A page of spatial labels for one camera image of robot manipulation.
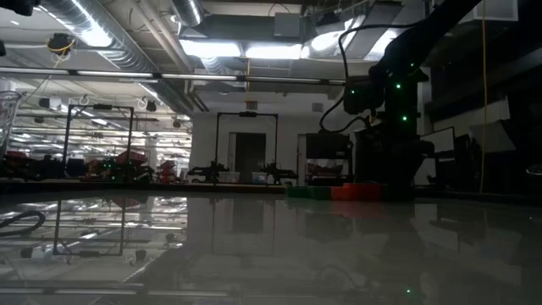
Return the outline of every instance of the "duct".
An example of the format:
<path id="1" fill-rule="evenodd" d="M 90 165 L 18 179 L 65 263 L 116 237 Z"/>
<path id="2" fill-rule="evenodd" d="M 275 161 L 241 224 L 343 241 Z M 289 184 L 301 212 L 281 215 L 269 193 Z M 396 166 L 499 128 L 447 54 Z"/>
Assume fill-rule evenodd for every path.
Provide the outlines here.
<path id="1" fill-rule="evenodd" d="M 201 24 L 205 10 L 199 0 L 171 0 L 177 20 L 185 27 Z"/>
<path id="2" fill-rule="evenodd" d="M 99 52 L 119 69 L 137 72 L 157 70 L 152 60 L 98 1 L 43 0 L 41 7 L 90 47 L 124 50 Z M 166 80 L 140 85 L 175 112 L 189 114 L 193 110 L 192 104 Z"/>
<path id="3" fill-rule="evenodd" d="M 202 58 L 202 64 L 209 74 L 225 75 L 226 68 L 220 58 Z"/>

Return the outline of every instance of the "robotic arm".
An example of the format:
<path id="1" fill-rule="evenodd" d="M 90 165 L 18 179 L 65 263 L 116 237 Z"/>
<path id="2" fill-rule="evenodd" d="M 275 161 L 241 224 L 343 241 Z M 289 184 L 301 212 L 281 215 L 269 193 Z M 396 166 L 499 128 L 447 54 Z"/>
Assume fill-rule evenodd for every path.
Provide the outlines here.
<path id="1" fill-rule="evenodd" d="M 388 185 L 389 199 L 413 197 L 412 181 L 425 156 L 434 152 L 431 142 L 417 135 L 418 82 L 429 78 L 419 69 L 434 45 L 481 0 L 445 0 L 426 19 L 413 25 L 365 25 L 346 31 L 375 27 L 409 28 L 385 50 L 369 76 L 349 76 L 344 48 L 346 89 L 344 109 L 360 114 L 370 109 L 380 124 L 355 133 L 356 182 L 376 181 Z M 384 104 L 384 112 L 376 108 Z"/>
<path id="2" fill-rule="evenodd" d="M 445 0 L 426 19 L 413 25 L 362 25 L 350 29 L 340 36 L 375 27 L 410 28 L 385 49 L 382 59 L 369 70 L 369 76 L 352 76 L 346 72 L 345 111 L 359 114 L 367 109 L 372 111 L 384 103 L 398 103 L 386 96 L 386 87 L 397 86 L 405 80 L 425 81 L 419 67 L 428 57 L 434 45 L 451 30 L 481 0 Z M 340 43 L 345 61 L 346 56 Z"/>

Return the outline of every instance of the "door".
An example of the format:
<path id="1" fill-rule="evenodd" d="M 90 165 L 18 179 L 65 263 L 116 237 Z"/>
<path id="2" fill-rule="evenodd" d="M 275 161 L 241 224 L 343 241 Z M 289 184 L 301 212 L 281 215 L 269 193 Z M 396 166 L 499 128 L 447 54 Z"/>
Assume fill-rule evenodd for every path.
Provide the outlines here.
<path id="1" fill-rule="evenodd" d="M 265 134 L 237 133 L 235 139 L 235 171 L 239 182 L 251 183 L 252 172 L 265 165 Z"/>

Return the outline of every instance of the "white wall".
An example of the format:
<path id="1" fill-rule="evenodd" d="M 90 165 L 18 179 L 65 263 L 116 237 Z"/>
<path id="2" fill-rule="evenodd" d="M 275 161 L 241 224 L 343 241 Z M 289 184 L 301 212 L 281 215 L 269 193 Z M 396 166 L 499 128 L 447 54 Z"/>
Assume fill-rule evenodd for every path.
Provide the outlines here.
<path id="1" fill-rule="evenodd" d="M 297 135 L 319 131 L 319 116 L 279 115 L 279 136 L 277 162 L 282 169 L 296 171 Z M 228 142 L 230 132 L 252 132 L 266 134 L 266 163 L 274 159 L 274 118 L 240 118 L 223 115 L 220 119 L 218 140 L 218 161 L 228 162 Z M 190 167 L 207 166 L 214 160 L 216 114 L 197 114 L 194 116 L 192 130 L 192 152 Z"/>
<path id="2" fill-rule="evenodd" d="M 487 123 L 496 122 L 499 119 L 510 119 L 510 109 L 508 108 L 508 98 L 491 103 L 488 105 Z M 456 115 L 449 119 L 443 119 L 434 122 L 435 130 L 443 130 L 449 127 L 455 127 L 456 137 L 468 134 L 468 129 L 473 125 L 484 123 L 484 109 L 474 109 L 466 113 Z"/>

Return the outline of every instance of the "cable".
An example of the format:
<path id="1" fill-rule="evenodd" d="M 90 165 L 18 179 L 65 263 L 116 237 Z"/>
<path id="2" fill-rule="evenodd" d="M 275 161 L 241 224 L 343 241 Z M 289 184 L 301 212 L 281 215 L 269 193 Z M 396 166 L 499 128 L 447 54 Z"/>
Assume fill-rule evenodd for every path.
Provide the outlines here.
<path id="1" fill-rule="evenodd" d="M 482 0 L 482 75 L 484 78 L 484 125 L 482 126 L 482 168 L 480 176 L 480 192 L 484 191 L 484 179 L 485 179 L 485 126 L 488 123 L 488 70 L 487 70 L 487 45 L 486 45 L 486 24 L 485 24 L 485 0 Z"/>
<path id="2" fill-rule="evenodd" d="M 415 22 L 413 24 L 410 24 L 410 25 L 360 25 L 360 26 L 357 26 L 355 28 L 351 28 L 349 30 L 345 30 L 342 34 L 340 34 L 339 36 L 339 49 L 340 49 L 340 55 L 342 56 L 342 62 L 345 66 L 345 78 L 347 79 L 348 78 L 348 62 L 346 61 L 346 52 L 345 52 L 345 49 L 343 48 L 342 46 L 342 39 L 352 33 L 352 32 L 356 32 L 356 31 L 363 31 L 363 30 L 368 30 L 368 29 L 378 29 L 378 28 L 389 28 L 389 29 L 407 29 L 407 28 L 411 28 L 411 27 L 414 27 L 416 25 L 419 25 L 421 24 L 422 22 L 424 21 L 424 19 L 418 21 L 418 22 Z"/>
<path id="3" fill-rule="evenodd" d="M 342 56 L 342 62 L 345 66 L 345 79 L 347 80 L 348 79 L 348 62 L 346 60 L 346 52 L 345 52 L 345 49 L 343 48 L 342 46 L 342 39 L 352 33 L 352 32 L 356 32 L 356 31 L 363 31 L 363 30 L 367 30 L 367 29 L 378 29 L 378 28 L 392 28 L 392 29 L 406 29 L 406 28 L 411 28 L 413 26 L 416 26 L 416 25 L 419 25 L 420 23 L 422 23 L 423 20 L 420 20 L 416 23 L 413 23 L 413 24 L 410 24 L 410 25 L 360 25 L 360 26 L 357 26 L 355 28 L 351 28 L 349 30 L 345 30 L 342 34 L 340 34 L 339 36 L 339 49 L 340 49 L 340 55 Z M 331 106 L 331 108 L 329 108 L 323 115 L 322 115 L 322 118 L 320 118 L 320 128 L 322 130 L 326 130 L 328 132 L 332 132 L 332 133 L 341 133 L 345 130 L 347 130 L 352 124 L 354 124 L 356 121 L 358 120 L 361 120 L 362 122 L 365 123 L 365 125 L 368 125 L 368 122 L 363 118 L 363 117 L 360 117 L 360 116 L 357 116 L 356 118 L 352 119 L 350 122 L 348 122 L 348 124 L 339 129 L 339 130 L 328 130 L 324 127 L 324 120 L 325 118 L 335 109 L 337 108 L 343 101 L 344 101 L 345 97 L 344 97 L 344 94 L 343 96 L 339 99 L 339 101 L 337 103 L 335 103 L 335 105 Z"/>
<path id="4" fill-rule="evenodd" d="M 75 41 L 76 41 L 76 39 L 72 40 L 71 43 L 70 43 L 68 46 L 66 46 L 66 47 L 61 47 L 61 48 L 59 48 L 59 49 L 52 49 L 52 48 L 50 48 L 50 47 L 49 47 L 49 42 L 47 42 L 47 48 L 48 48 L 49 51 L 51 51 L 51 52 L 62 52 L 62 51 L 66 52 L 66 50 L 68 50 L 69 48 L 71 48 L 71 47 L 74 45 Z"/>
<path id="5" fill-rule="evenodd" d="M 274 8 L 277 4 L 280 5 L 281 7 L 285 8 L 285 9 L 288 11 L 288 13 L 291 13 L 291 11 L 290 11 L 284 4 L 275 2 L 275 3 L 273 3 L 273 5 L 271 5 L 271 8 L 269 8 L 268 16 L 271 15 L 271 10 L 273 10 L 273 8 Z"/>
<path id="6" fill-rule="evenodd" d="M 329 108 L 328 110 L 326 110 L 326 112 L 324 112 L 324 114 L 322 115 L 322 118 L 320 118 L 320 128 L 322 130 L 325 130 L 327 132 L 330 132 L 330 133 L 341 133 L 341 132 L 344 132 L 345 130 L 347 130 L 348 128 L 350 128 L 350 126 L 352 126 L 352 124 L 356 123 L 358 120 L 361 120 L 363 123 L 365 123 L 365 125 L 367 126 L 367 121 L 361 117 L 361 116 L 357 116 L 356 118 L 354 119 L 351 119 L 350 122 L 348 122 L 348 124 L 346 124 L 345 127 L 339 129 L 339 130 L 328 130 L 327 128 L 324 127 L 324 120 L 325 118 L 331 114 L 331 112 L 337 108 L 343 101 L 344 101 L 344 95 L 339 99 L 339 101 L 337 101 L 337 103 L 335 103 L 333 106 L 331 106 L 331 108 Z"/>
<path id="7" fill-rule="evenodd" d="M 10 232 L 2 232 L 2 233 L 0 233 L 0 237 L 20 236 L 20 235 L 31 233 L 32 231 L 37 230 L 39 227 L 41 227 L 43 225 L 43 223 L 45 222 L 45 215 L 43 213 L 37 212 L 37 211 L 27 211 L 27 212 L 24 212 L 24 213 L 20 213 L 19 215 L 14 216 L 14 217 L 12 217 L 10 219 L 4 220 L 2 223 L 0 223 L 0 229 L 5 228 L 5 227 L 11 225 L 12 223 L 17 222 L 17 221 L 19 221 L 19 220 L 21 220 L 23 218 L 36 217 L 36 216 L 37 216 L 38 220 L 37 220 L 36 224 L 32 225 L 30 228 L 24 228 L 24 229 L 21 229 L 21 230 L 13 230 L 13 231 L 10 231 Z"/>

